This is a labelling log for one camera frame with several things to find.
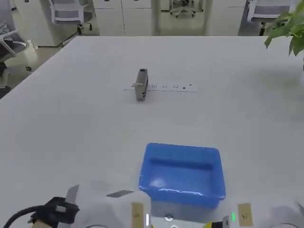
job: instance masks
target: yellow label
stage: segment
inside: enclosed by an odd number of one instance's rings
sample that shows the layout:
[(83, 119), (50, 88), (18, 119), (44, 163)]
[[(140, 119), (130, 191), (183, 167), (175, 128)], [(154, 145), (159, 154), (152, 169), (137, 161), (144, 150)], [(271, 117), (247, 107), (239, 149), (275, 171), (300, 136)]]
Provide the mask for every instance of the yellow label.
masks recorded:
[(253, 226), (250, 203), (238, 204), (237, 211), (238, 211), (238, 222), (240, 227)]
[(206, 225), (203, 226), (203, 228), (211, 228), (212, 227), (212, 222), (207, 223)]
[(132, 202), (132, 228), (143, 228), (143, 204)]

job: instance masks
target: blue plastic bin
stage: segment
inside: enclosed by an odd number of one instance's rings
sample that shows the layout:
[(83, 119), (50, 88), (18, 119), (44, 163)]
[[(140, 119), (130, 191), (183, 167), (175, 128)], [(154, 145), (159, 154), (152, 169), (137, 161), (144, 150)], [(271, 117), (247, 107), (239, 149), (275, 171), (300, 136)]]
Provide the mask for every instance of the blue plastic bin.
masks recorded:
[(139, 189), (153, 201), (214, 209), (226, 196), (219, 151), (150, 143), (142, 163)]

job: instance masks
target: power strip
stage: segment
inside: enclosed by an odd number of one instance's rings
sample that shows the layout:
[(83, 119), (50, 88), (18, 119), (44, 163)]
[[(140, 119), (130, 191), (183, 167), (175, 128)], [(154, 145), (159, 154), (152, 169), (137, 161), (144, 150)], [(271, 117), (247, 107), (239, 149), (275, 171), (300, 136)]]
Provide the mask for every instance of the power strip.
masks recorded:
[[(124, 90), (134, 90), (135, 84), (126, 84)], [(177, 83), (151, 83), (148, 84), (148, 91), (175, 91), (175, 92), (198, 92), (194, 84), (177, 84)]]

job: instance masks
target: office chair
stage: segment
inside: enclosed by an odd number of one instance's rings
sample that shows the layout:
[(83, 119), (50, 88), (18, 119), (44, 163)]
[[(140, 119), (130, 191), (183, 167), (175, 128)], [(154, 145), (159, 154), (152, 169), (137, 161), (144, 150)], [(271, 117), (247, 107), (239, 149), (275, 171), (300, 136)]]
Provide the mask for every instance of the office chair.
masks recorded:
[(191, 14), (192, 17), (195, 16), (196, 11), (193, 7), (190, 6), (189, 0), (173, 0), (173, 5), (181, 4), (180, 7), (176, 7), (170, 10), (170, 15), (175, 13), (175, 17), (178, 18), (181, 13)]
[[(24, 51), (29, 43), (24, 40), (15, 27), (13, 15), (10, 8), (10, 0), (0, 1), (0, 18), (3, 20), (10, 32), (0, 35), (0, 98), (10, 91), (8, 79), (12, 68), (8, 68), (5, 61), (16, 57), (18, 53)], [(24, 67), (25, 71), (31, 72), (31, 67)]]
[(266, 23), (272, 23), (282, 13), (294, 11), (299, 0), (250, 0), (248, 22), (260, 22), (263, 36)]
[[(84, 23), (89, 22), (93, 18), (93, 13), (85, 12), (85, 8), (89, 6), (87, 0), (49, 0), (52, 22), (56, 24), (74, 24), (77, 26), (78, 35), (82, 35), (81, 28)], [(92, 24), (89, 23), (90, 31), (92, 31)], [(62, 43), (68, 44), (72, 37)]]

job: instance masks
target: white table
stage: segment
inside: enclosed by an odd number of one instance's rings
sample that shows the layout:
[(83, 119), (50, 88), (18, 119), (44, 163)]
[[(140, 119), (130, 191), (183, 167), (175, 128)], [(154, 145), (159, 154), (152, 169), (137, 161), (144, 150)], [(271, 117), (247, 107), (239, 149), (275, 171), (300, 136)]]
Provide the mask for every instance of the white table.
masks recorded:
[[(269, 50), (264, 39), (73, 40), (0, 100), (1, 223), (83, 181), (136, 187), (149, 142), (218, 148), (228, 197), (302, 194), (302, 58), (288, 57), (288, 39), (275, 40)], [(142, 67), (151, 82), (191, 82), (200, 91), (148, 92), (145, 102), (136, 102), (134, 91), (122, 87)], [(221, 219), (225, 206), (191, 215)], [(175, 218), (183, 216), (180, 207), (169, 208)], [(28, 218), (15, 227), (26, 227)], [(163, 218), (153, 223), (201, 228)]]

